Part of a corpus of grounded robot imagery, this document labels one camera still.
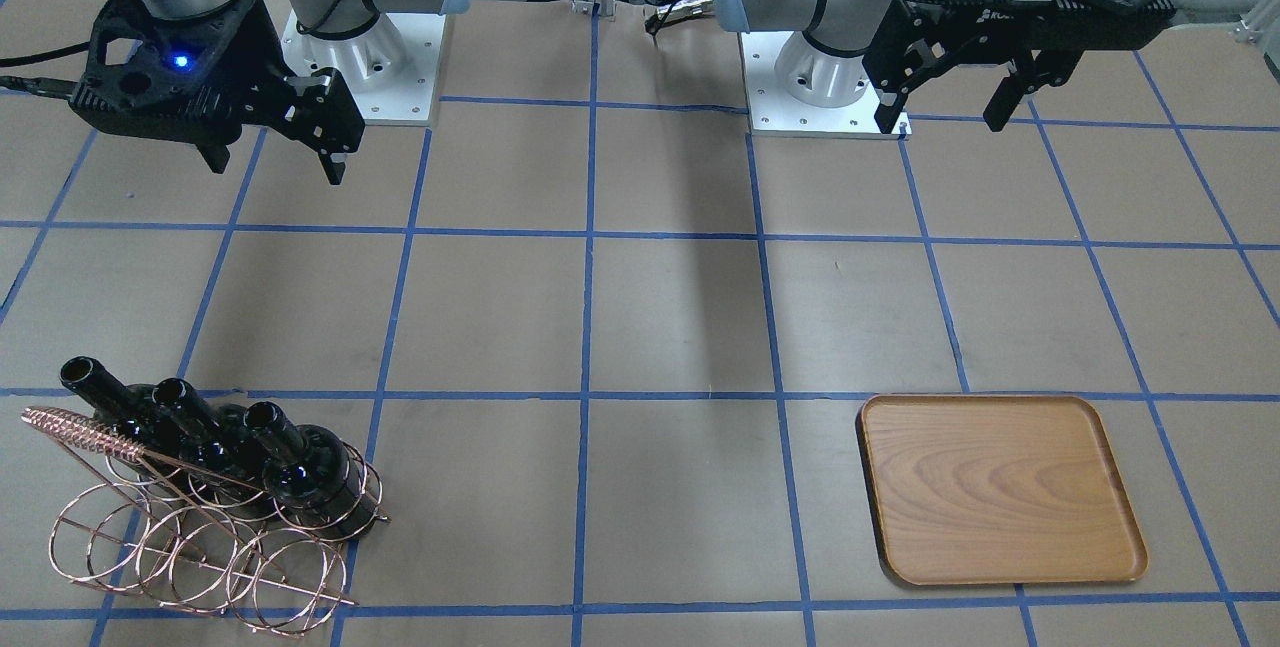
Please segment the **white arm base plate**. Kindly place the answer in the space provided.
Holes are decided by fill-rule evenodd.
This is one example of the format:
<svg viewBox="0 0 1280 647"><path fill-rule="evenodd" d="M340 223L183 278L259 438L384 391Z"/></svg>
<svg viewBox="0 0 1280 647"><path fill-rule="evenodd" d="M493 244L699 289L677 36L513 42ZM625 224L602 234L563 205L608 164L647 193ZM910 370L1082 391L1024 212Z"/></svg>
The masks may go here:
<svg viewBox="0 0 1280 647"><path fill-rule="evenodd" d="M449 27L447 15L390 13L370 31L334 41L303 36L291 13L282 50L300 74L338 69L369 126L429 127Z"/></svg>
<svg viewBox="0 0 1280 647"><path fill-rule="evenodd" d="M763 137L906 140L906 113L896 126L876 122L881 96L861 59L828 55L800 32L739 36L751 132Z"/></svg>

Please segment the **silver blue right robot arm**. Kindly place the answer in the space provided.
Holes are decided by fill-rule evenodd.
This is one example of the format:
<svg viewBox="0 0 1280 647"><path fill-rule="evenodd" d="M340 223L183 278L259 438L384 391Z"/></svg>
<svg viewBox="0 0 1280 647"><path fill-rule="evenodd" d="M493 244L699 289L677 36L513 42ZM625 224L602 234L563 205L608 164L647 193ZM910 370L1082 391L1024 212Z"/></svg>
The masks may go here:
<svg viewBox="0 0 1280 647"><path fill-rule="evenodd" d="M410 77L393 15L460 14L471 0L289 1L288 50L264 0L108 0L70 109L108 135L191 145L215 173L247 124L264 126L339 184L365 131L357 96Z"/></svg>

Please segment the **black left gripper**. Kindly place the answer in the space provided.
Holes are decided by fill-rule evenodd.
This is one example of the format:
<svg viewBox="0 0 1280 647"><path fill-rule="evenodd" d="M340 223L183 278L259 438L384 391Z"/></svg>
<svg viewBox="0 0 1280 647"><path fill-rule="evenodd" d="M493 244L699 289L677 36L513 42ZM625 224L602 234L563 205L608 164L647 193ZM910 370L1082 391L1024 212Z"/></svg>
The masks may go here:
<svg viewBox="0 0 1280 647"><path fill-rule="evenodd" d="M1046 86L1069 81L1069 50L1137 50L1169 28L1178 9L1172 0L1050 0L1012 14L1021 44L1032 50L1014 56L983 119L1002 131L1021 100ZM891 5L863 56L878 88L874 120L882 135L899 132L910 94L959 64L955 37L959 8Z"/></svg>

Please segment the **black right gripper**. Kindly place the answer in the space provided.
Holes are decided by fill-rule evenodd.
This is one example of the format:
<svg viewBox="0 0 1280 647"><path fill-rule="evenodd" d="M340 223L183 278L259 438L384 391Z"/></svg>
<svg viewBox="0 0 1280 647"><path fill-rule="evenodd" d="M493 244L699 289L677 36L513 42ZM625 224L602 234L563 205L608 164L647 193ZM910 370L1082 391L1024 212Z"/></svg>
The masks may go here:
<svg viewBox="0 0 1280 647"><path fill-rule="evenodd" d="M70 109L119 136L195 145L224 174L243 126L276 126L311 149L332 186L360 147L364 115L344 76L293 76L262 0L230 0L205 15L164 20L143 0L108 0Z"/></svg>

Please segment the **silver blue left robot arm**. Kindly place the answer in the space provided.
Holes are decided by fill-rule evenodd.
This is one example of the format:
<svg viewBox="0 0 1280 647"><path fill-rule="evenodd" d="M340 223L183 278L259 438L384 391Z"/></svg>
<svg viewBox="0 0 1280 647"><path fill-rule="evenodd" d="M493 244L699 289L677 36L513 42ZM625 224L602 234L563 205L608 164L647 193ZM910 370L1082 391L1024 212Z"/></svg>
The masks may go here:
<svg viewBox="0 0 1280 647"><path fill-rule="evenodd" d="M961 65L1004 65L980 118L1001 131L1021 101L1065 85L1088 51L1144 47L1172 0L713 0L740 37L755 132L910 135L910 96Z"/></svg>

